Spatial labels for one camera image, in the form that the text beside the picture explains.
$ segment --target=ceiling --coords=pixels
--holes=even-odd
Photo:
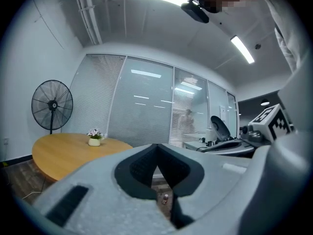
[[[84,47],[91,41],[76,0],[61,0],[68,23]],[[210,22],[194,21],[178,6],[161,0],[92,0],[103,42],[139,42],[193,59],[214,69],[236,87],[290,72],[274,34],[274,21],[264,0],[238,3]],[[249,65],[230,39],[237,35],[255,63]],[[255,45],[261,44],[259,50]]]
[[[246,101],[238,102],[239,112],[241,113],[242,116],[249,115],[257,116],[265,109],[265,106],[261,105],[263,99],[267,99],[269,101],[269,105],[267,105],[267,107],[280,104],[284,109],[284,105],[281,102],[280,98],[278,97],[277,92],[274,92],[260,97],[252,98]]]

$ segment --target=standing fan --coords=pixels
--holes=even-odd
[[[48,80],[36,90],[31,101],[31,111],[36,122],[46,130],[64,126],[73,110],[73,98],[68,87],[57,80]]]

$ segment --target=white shirt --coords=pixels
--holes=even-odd
[[[275,29],[278,44],[294,72],[311,51],[310,37],[298,15],[286,0],[266,0],[282,36]]]

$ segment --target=potted flower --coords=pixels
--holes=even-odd
[[[105,136],[98,129],[90,130],[87,135],[90,137],[88,141],[90,146],[100,146],[100,140]]]

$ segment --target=window blinds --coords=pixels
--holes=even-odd
[[[168,143],[173,68],[127,58],[113,100],[109,137],[133,147]]]
[[[107,131],[112,97],[124,60],[124,56],[117,55],[86,55],[70,87],[73,112],[62,132],[87,133],[91,128]]]
[[[208,127],[207,81],[175,68],[170,144],[198,141]]]

